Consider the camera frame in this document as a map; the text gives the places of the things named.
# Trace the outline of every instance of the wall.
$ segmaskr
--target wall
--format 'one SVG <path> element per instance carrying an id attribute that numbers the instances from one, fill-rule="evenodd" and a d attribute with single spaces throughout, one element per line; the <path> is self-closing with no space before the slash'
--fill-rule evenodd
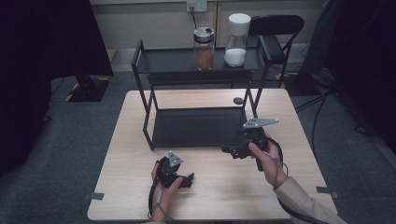
<path id="1" fill-rule="evenodd" d="M 295 14 L 304 18 L 305 27 L 297 36 L 290 57 L 310 42 L 325 0 L 304 1 L 210 1 L 207 12 L 195 13 L 197 27 L 217 28 L 217 45 L 227 41 L 226 21 L 235 12 L 250 16 Z M 191 47 L 194 22 L 185 2 L 92 5 L 108 49 L 133 49 L 138 39 L 147 48 Z"/>

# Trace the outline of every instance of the wrist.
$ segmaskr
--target wrist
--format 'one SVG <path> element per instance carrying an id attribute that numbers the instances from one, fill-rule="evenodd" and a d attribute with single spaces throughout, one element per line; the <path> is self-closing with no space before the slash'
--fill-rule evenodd
<path id="1" fill-rule="evenodd" d="M 276 183 L 273 185 L 274 188 L 279 188 L 280 186 L 283 185 L 283 183 L 285 183 L 285 181 L 288 179 L 288 177 L 286 176 L 286 174 L 284 172 L 280 173 L 277 176 L 277 180 Z"/>
<path id="2" fill-rule="evenodd" d="M 163 210 L 159 205 L 152 209 L 151 214 L 150 221 L 152 222 L 165 222 L 166 220 L 166 215 L 163 213 Z"/>

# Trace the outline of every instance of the sleeve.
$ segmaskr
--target sleeve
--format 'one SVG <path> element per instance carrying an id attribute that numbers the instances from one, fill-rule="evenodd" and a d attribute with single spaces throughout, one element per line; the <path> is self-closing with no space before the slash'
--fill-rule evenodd
<path id="1" fill-rule="evenodd" d="M 305 190 L 291 176 L 274 190 L 277 198 L 296 213 L 327 223 L 346 223 L 328 207 L 308 196 Z M 298 218 L 291 217 L 293 223 L 305 223 Z"/>

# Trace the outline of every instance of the hand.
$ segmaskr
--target hand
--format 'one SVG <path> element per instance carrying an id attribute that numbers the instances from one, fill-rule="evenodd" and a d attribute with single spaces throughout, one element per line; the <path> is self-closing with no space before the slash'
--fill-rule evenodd
<path id="1" fill-rule="evenodd" d="M 271 137 L 268 132 L 265 132 L 265 135 L 267 137 Z M 258 158 L 262 162 L 262 168 L 264 169 L 265 179 L 267 182 L 272 185 L 274 189 L 279 188 L 288 179 L 282 169 L 282 163 L 271 159 L 254 143 L 249 143 L 248 148 L 254 154 L 252 158 Z M 272 142 L 268 142 L 268 152 L 279 159 L 278 148 Z"/>
<path id="2" fill-rule="evenodd" d="M 157 169 L 158 169 L 159 163 L 156 163 L 154 168 L 151 171 L 151 177 L 154 180 L 156 174 L 157 174 Z M 164 222 L 167 217 L 167 213 L 169 210 L 169 207 L 172 203 L 173 196 L 180 186 L 181 182 L 183 181 L 183 177 L 179 177 L 178 179 L 173 182 L 173 184 L 169 187 L 169 189 L 164 188 L 161 182 L 157 184 L 154 190 L 154 194 L 152 197 L 152 211 L 151 211 L 151 219 L 150 221 L 157 221 L 157 222 Z M 157 198 L 160 190 L 163 191 L 163 196 L 161 199 L 160 204 L 157 205 Z"/>

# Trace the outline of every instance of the person's right hand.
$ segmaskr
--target person's right hand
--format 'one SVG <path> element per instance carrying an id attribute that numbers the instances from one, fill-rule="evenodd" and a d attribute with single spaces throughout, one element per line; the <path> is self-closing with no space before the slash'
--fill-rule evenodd
<path id="1" fill-rule="evenodd" d="M 268 142 L 268 152 L 278 158 L 276 161 L 264 154 L 254 143 L 249 143 L 248 148 L 254 154 L 252 158 L 258 158 L 262 162 L 262 168 L 267 182 L 272 185 L 274 189 L 279 188 L 288 179 L 288 177 L 282 169 L 282 163 L 279 160 L 278 148 L 272 142 Z"/>

